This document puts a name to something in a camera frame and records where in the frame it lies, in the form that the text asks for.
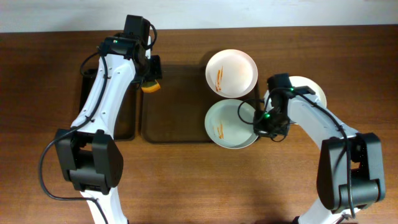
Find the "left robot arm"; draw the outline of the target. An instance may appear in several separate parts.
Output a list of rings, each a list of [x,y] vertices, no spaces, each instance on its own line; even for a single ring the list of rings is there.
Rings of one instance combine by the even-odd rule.
[[[130,85],[143,87],[162,78],[160,58],[151,55],[156,29],[142,16],[128,15],[124,30],[98,46],[99,65],[93,86],[70,129],[59,129],[54,146],[63,178],[86,201],[95,223],[128,223],[118,184],[123,156],[114,141],[114,128]]]

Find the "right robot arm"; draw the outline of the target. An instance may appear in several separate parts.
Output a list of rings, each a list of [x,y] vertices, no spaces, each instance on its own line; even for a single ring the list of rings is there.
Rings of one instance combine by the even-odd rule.
[[[320,149],[318,198],[294,223],[341,223],[382,201],[386,184],[381,140],[347,126],[320,102],[309,86],[293,86],[286,73],[267,79],[264,109],[254,113],[259,137],[287,137],[299,125]]]

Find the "orange green sponge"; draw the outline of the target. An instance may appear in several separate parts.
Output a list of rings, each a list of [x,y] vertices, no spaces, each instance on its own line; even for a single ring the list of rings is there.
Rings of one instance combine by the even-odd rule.
[[[141,90],[144,93],[153,93],[160,90],[160,84],[157,80],[143,82],[141,85]]]

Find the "white plate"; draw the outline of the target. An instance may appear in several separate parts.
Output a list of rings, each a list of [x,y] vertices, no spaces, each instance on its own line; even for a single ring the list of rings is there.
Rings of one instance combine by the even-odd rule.
[[[255,109],[244,103],[238,113],[241,100],[227,99],[215,103],[206,113],[205,131],[217,145],[227,149],[242,149],[254,143],[258,136],[251,124]]]
[[[216,94],[225,98],[240,98],[254,89],[258,69],[247,53],[227,49],[215,53],[209,59],[205,79]]]
[[[310,99],[324,108],[327,107],[327,100],[326,100],[326,95],[325,95],[324,91],[313,80],[311,80],[307,77],[302,77],[302,76],[290,76],[289,80],[293,87],[301,87],[301,86],[309,87],[311,90],[313,90],[315,92],[315,96],[311,96]],[[297,109],[298,107],[291,106],[291,104],[295,103],[296,100],[297,100],[296,98],[293,98],[288,101],[288,117],[290,118],[290,122],[292,124],[295,124],[296,126],[301,126],[301,124],[297,123],[295,120],[295,118],[298,115],[298,113],[295,111],[295,109]]]

